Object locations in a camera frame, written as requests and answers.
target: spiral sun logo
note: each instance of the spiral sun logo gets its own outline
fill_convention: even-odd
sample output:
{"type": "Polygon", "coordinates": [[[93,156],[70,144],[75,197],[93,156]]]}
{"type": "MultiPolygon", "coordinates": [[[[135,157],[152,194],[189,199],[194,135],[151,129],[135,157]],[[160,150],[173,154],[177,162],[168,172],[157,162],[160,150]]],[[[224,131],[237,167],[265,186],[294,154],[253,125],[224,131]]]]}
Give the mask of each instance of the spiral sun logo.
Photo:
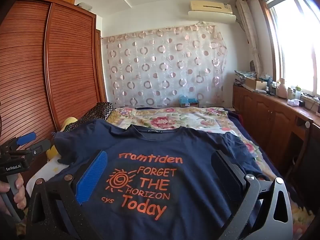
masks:
{"type": "Polygon", "coordinates": [[[115,169],[113,174],[110,175],[111,178],[107,180],[107,182],[109,183],[109,186],[107,186],[106,189],[110,188],[111,192],[113,192],[113,189],[117,188],[119,192],[123,192],[121,190],[122,187],[124,186],[131,187],[128,184],[128,182],[131,182],[132,178],[136,176],[136,174],[132,176],[130,176],[130,174],[136,171],[137,170],[126,172],[123,169],[122,170],[115,169]]]}

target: finger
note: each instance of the finger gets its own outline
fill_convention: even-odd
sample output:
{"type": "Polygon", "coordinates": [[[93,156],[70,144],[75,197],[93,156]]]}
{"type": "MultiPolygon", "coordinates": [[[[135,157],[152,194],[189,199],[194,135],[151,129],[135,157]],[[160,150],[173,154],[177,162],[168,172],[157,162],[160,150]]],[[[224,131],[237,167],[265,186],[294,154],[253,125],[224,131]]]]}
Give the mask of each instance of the finger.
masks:
{"type": "Polygon", "coordinates": [[[24,186],[22,186],[19,189],[18,193],[16,195],[14,195],[13,200],[15,201],[15,203],[19,203],[23,200],[24,196],[25,196],[24,195],[24,186]]]}
{"type": "Polygon", "coordinates": [[[6,193],[8,192],[10,189],[10,185],[8,183],[4,183],[2,181],[0,181],[0,192],[1,193],[6,193]]]}
{"type": "Polygon", "coordinates": [[[22,178],[22,176],[21,176],[20,173],[18,174],[18,178],[17,178],[17,180],[16,180],[15,183],[16,183],[17,189],[20,189],[20,188],[22,187],[22,185],[23,185],[23,178],[22,178]]]}
{"type": "Polygon", "coordinates": [[[26,200],[26,197],[24,197],[23,200],[17,204],[17,207],[20,209],[24,209],[26,205],[27,205],[27,200],[26,200]]]}

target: pillow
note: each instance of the pillow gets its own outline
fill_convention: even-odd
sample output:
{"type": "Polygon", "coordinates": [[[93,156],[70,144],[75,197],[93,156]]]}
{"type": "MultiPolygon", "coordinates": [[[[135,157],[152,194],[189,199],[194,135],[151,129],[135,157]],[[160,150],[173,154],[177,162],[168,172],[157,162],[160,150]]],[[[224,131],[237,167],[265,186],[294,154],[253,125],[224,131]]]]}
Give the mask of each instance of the pillow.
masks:
{"type": "Polygon", "coordinates": [[[110,102],[99,102],[85,113],[78,121],[68,124],[64,132],[70,132],[74,128],[78,127],[80,124],[85,123],[91,119],[104,119],[105,121],[110,116],[113,110],[113,104],[110,102]]]}

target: circle pattern curtain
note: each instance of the circle pattern curtain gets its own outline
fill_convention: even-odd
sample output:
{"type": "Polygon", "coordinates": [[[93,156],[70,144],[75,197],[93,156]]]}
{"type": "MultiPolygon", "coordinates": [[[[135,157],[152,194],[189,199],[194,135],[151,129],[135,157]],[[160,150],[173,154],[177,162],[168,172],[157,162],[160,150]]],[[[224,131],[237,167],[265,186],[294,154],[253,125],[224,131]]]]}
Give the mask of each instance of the circle pattern curtain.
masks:
{"type": "Polygon", "coordinates": [[[213,25],[104,38],[115,107],[179,106],[179,97],[221,106],[227,47],[213,25]]]}

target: plastic container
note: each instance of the plastic container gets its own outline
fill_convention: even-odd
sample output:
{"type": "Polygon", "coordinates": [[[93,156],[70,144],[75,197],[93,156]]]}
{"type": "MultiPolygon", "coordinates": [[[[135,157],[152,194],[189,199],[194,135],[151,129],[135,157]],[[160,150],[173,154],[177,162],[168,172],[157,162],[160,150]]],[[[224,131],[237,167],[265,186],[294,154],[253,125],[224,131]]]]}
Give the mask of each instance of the plastic container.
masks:
{"type": "Polygon", "coordinates": [[[289,100],[293,99],[293,89],[292,88],[288,88],[287,99],[289,99],[289,100]]]}
{"type": "Polygon", "coordinates": [[[287,88],[284,83],[284,78],[280,78],[280,80],[277,81],[276,95],[280,98],[287,98],[287,88]]]}
{"type": "Polygon", "coordinates": [[[300,100],[300,97],[301,97],[301,88],[296,86],[296,96],[295,96],[295,98],[300,100]]]}

